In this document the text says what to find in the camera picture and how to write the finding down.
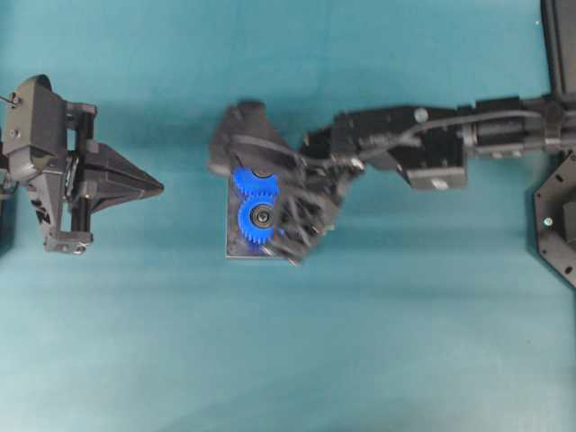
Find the blue plastic gear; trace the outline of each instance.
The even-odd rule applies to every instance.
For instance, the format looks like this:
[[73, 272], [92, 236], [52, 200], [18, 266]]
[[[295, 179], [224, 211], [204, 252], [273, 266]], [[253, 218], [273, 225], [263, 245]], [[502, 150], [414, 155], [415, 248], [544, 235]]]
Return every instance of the blue plastic gear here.
[[269, 218], [272, 218], [272, 208], [275, 198], [270, 194], [253, 195], [247, 198], [238, 210], [238, 227], [246, 240], [255, 245], [264, 245], [274, 235], [274, 227], [261, 228], [253, 220], [253, 211], [259, 206], [269, 208]]
[[233, 177], [238, 190], [246, 196], [254, 194], [278, 195], [278, 177], [276, 174], [269, 177], [259, 177], [251, 169], [236, 168]]

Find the bolt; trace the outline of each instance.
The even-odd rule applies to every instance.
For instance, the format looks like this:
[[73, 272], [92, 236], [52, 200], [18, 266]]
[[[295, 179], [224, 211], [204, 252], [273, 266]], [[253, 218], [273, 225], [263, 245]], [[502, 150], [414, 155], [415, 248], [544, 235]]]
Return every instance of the bolt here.
[[428, 115], [428, 110], [426, 108], [418, 108], [414, 112], [414, 118], [416, 119], [416, 122], [424, 123], [428, 121], [430, 116]]
[[261, 211], [256, 218], [258, 219], [258, 222], [260, 223], [267, 223], [270, 220], [270, 213], [268, 213], [267, 211]]

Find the screw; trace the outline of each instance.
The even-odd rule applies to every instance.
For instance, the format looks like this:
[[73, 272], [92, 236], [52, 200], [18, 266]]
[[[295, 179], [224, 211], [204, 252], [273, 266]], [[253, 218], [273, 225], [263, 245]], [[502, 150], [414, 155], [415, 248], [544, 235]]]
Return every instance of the screw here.
[[428, 115], [428, 110], [426, 108], [418, 108], [414, 112], [414, 118], [416, 119], [416, 122], [423, 123], [427, 122], [430, 116]]
[[86, 246], [78, 245], [74, 250], [74, 255], [82, 255], [86, 252]]
[[270, 214], [267, 211], [261, 211], [256, 218], [260, 223], [267, 223], [270, 220]]

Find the teal surface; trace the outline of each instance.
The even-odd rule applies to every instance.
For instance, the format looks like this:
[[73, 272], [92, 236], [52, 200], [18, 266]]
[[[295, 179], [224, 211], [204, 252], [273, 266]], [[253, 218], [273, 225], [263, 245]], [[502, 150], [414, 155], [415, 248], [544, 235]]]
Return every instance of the teal surface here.
[[4, 0], [0, 93], [46, 73], [163, 181], [45, 254], [24, 193], [0, 257], [3, 432], [576, 428], [574, 299], [532, 251], [543, 155], [470, 187], [370, 172], [300, 268], [224, 259], [206, 170], [226, 104], [296, 144], [343, 109], [549, 91], [537, 0]]

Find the cable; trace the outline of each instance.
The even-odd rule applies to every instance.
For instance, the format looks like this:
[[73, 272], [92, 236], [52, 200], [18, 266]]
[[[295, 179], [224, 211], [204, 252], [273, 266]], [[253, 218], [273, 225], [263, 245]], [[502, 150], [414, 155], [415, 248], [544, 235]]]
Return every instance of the cable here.
[[294, 158], [295, 161], [302, 162], [305, 166], [309, 167], [320, 167], [320, 168], [331, 168], [331, 167], [338, 167], [341, 165], [353, 165], [352, 159], [350, 158], [348, 161], [346, 160], [335, 160], [335, 159], [316, 159], [315, 157], [306, 157], [301, 155], [296, 150], [285, 147], [282, 144], [278, 144], [277, 142], [270, 141], [268, 139], [261, 139], [256, 137], [250, 137], [248, 135], [234, 135], [233, 140], [240, 144], [248, 144], [249, 146], [256, 146], [261, 147], [263, 149], [269, 149], [272, 151], [277, 151], [282, 153], [286, 156]]
[[415, 140], [416, 134], [421, 132], [431, 131], [433, 129], [449, 128], [452, 126], [464, 126], [465, 124], [470, 123], [488, 122], [490, 120], [500, 120], [515, 117], [541, 119], [542, 114], [534, 111], [509, 110], [509, 111], [485, 112], [482, 114], [472, 114], [472, 115], [465, 115], [462, 117], [450, 117], [447, 119], [426, 121], [424, 123], [417, 124], [409, 129], [406, 129], [400, 135], [397, 135], [395, 137], [391, 138], [383, 137], [382, 145], [380, 145], [378, 148], [372, 148], [370, 150], [361, 152], [359, 157], [362, 160], [367, 160], [370, 158], [374, 158], [375, 156], [378, 156], [381, 153], [398, 146], [422, 147], [421, 141], [419, 141], [419, 139]]
[[4, 102], [6, 102], [7, 104], [10, 104], [11, 106], [16, 106], [16, 103], [14, 103], [14, 101], [11, 101], [11, 100], [8, 99], [7, 97], [0, 96], [0, 101], [4, 101]]

